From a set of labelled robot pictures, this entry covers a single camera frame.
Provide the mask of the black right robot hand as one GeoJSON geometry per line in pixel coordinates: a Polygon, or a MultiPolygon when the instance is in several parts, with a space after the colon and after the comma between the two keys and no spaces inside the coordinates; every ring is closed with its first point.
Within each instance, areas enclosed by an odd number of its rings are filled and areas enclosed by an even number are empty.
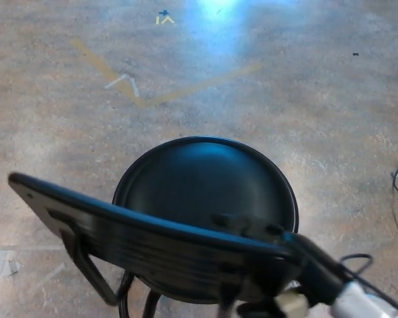
{"type": "Polygon", "coordinates": [[[228,214],[216,214],[213,222],[242,237],[269,241],[279,247],[287,248],[300,258],[296,276],[288,262],[277,259],[273,265],[257,265],[253,279],[265,297],[261,301],[245,302],[237,307],[240,317],[286,317],[275,298],[295,280],[299,286],[292,290],[305,296],[308,306],[319,303],[332,305],[343,287],[350,282],[341,265],[306,237],[284,229],[278,223],[268,223],[260,219],[228,214]]]}

